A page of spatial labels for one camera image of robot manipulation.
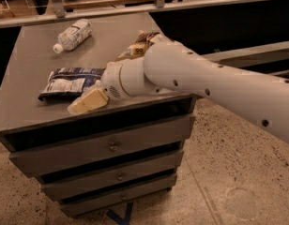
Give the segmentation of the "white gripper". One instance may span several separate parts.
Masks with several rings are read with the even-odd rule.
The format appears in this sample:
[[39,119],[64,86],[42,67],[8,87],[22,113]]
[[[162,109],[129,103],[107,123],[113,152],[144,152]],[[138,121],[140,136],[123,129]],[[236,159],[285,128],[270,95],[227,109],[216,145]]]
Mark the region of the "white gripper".
[[68,106],[68,112],[71,114],[88,113],[105,106],[109,98],[113,100],[122,99],[123,90],[120,82],[121,68],[121,64],[109,63],[104,70],[100,82],[107,95],[101,88],[89,89]]

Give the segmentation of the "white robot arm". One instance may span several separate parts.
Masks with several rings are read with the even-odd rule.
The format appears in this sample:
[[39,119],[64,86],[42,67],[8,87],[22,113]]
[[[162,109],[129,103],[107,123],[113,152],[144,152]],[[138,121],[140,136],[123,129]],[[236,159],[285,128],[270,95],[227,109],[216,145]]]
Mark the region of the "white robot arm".
[[74,100],[68,111],[83,114],[109,99],[174,91],[209,98],[289,143],[289,79],[223,66],[175,42],[157,43],[142,57],[108,64],[100,85]]

